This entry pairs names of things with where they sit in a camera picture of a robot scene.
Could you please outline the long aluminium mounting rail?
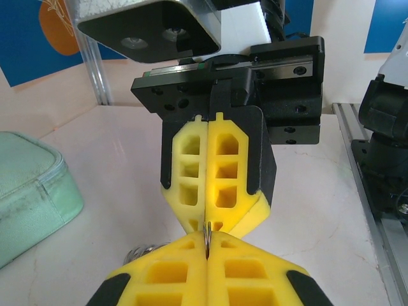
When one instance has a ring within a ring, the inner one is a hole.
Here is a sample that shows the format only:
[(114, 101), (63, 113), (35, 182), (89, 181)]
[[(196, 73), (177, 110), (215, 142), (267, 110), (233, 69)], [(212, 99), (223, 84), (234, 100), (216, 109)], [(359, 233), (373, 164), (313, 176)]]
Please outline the long aluminium mounting rail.
[(354, 159), (353, 140), (368, 141), (372, 132), (358, 120), (359, 104), (334, 103), (332, 110), (339, 121), (358, 194), (372, 237), (381, 279), (391, 306), (408, 306), (408, 230), (393, 215), (376, 218), (371, 212), (359, 166)]

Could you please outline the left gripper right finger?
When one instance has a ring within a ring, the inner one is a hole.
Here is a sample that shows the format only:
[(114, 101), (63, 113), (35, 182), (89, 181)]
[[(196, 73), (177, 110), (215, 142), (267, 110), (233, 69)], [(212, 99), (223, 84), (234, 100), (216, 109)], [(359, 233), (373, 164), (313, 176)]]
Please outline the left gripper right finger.
[(221, 231), (207, 259), (208, 306), (332, 306), (306, 269)]

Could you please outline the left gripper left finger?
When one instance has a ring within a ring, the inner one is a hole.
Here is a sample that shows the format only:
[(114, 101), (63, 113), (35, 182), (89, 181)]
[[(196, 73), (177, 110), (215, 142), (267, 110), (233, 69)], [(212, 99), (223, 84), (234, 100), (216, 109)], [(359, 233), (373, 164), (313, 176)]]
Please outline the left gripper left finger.
[(188, 234), (112, 271), (85, 306), (207, 306), (203, 233)]

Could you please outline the mint green zipper case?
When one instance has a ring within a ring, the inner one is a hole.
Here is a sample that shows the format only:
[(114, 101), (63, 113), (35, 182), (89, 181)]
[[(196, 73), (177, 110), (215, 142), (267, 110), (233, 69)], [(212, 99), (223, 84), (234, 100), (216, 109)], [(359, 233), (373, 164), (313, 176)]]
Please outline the mint green zipper case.
[(57, 149), (22, 133), (0, 131), (0, 269), (65, 226), (83, 207)]

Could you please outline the small metal split keyring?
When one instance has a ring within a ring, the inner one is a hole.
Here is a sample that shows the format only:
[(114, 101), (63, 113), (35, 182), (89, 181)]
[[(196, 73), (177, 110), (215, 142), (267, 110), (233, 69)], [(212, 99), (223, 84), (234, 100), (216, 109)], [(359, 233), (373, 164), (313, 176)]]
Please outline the small metal split keyring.
[(210, 221), (205, 221), (203, 223), (203, 238), (205, 244), (205, 256), (206, 259), (210, 256), (210, 245), (212, 238), (212, 223)]

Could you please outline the aluminium frame post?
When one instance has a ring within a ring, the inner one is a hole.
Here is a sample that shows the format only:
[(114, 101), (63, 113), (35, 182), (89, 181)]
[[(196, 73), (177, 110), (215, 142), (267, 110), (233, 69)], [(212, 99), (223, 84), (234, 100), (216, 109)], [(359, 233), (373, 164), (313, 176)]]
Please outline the aluminium frame post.
[(80, 35), (78, 39), (80, 53), (87, 69), (98, 105), (110, 106), (113, 103), (103, 61), (96, 41)]

